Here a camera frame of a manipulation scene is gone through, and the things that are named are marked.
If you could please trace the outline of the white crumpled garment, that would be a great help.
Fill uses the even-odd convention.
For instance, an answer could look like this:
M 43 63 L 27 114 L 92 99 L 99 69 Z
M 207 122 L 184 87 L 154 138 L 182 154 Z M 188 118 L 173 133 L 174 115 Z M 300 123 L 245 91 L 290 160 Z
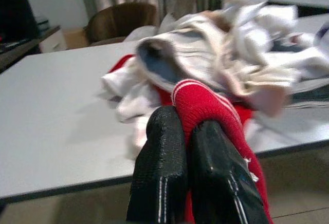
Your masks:
M 118 121 L 134 125 L 128 144 L 131 157 L 136 158 L 147 140 L 149 117 L 161 105 L 160 96 L 141 73 L 132 55 L 119 60 L 101 77 L 101 83 L 110 95 L 119 98 L 115 108 Z

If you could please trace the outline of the brown round-backed chair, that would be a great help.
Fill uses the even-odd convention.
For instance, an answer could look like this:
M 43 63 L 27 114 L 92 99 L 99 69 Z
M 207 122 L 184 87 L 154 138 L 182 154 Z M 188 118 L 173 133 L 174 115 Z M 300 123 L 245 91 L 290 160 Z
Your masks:
M 157 25 L 156 6 L 131 2 L 105 8 L 89 20 L 84 28 L 91 46 L 120 43 L 135 29 Z

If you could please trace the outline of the black monitor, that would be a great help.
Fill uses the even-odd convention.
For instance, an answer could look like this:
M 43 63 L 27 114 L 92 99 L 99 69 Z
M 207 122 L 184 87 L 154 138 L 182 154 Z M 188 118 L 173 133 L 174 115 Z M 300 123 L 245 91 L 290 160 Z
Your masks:
M 0 0 L 0 42 L 39 37 L 29 0 Z

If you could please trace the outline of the striped beige white garment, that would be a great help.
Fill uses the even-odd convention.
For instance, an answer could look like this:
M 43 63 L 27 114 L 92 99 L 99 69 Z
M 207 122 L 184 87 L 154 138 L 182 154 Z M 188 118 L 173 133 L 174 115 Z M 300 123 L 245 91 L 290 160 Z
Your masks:
M 168 92 L 183 79 L 195 79 L 215 91 L 248 98 L 270 88 L 288 91 L 297 82 L 294 69 L 234 58 L 229 43 L 224 32 L 198 18 L 141 40 L 136 60 L 147 78 Z

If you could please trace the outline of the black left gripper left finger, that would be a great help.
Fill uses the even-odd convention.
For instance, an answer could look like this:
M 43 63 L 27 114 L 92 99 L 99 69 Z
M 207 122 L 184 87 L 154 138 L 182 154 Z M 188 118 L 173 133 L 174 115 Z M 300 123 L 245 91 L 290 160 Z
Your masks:
M 147 141 L 135 161 L 126 220 L 176 224 L 184 220 L 188 169 L 184 132 L 174 106 L 150 116 Z

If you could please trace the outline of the red knit garment white stripes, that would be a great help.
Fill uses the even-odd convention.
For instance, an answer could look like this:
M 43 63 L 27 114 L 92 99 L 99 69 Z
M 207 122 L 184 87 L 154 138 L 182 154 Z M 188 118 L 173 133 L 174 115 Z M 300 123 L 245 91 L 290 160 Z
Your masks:
M 182 80 L 175 85 L 171 93 L 160 88 L 157 88 L 156 91 L 160 95 L 161 107 L 174 106 L 176 108 L 184 132 L 188 169 L 188 191 L 186 194 L 184 220 L 180 223 L 196 224 L 192 207 L 190 140 L 193 130 L 198 125 L 211 120 L 219 123 L 226 137 L 246 161 L 247 168 L 261 195 L 269 224 L 273 224 L 269 212 L 266 183 L 262 168 L 256 155 L 247 144 L 243 131 L 245 122 L 251 117 L 251 110 L 241 105 L 231 104 L 227 98 L 215 93 L 197 80 Z

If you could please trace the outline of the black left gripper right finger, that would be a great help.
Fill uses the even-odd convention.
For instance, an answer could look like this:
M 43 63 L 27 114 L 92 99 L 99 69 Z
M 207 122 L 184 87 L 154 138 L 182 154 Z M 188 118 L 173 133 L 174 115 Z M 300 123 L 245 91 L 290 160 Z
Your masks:
M 196 224 L 269 224 L 246 161 L 216 121 L 192 132 L 191 191 Z

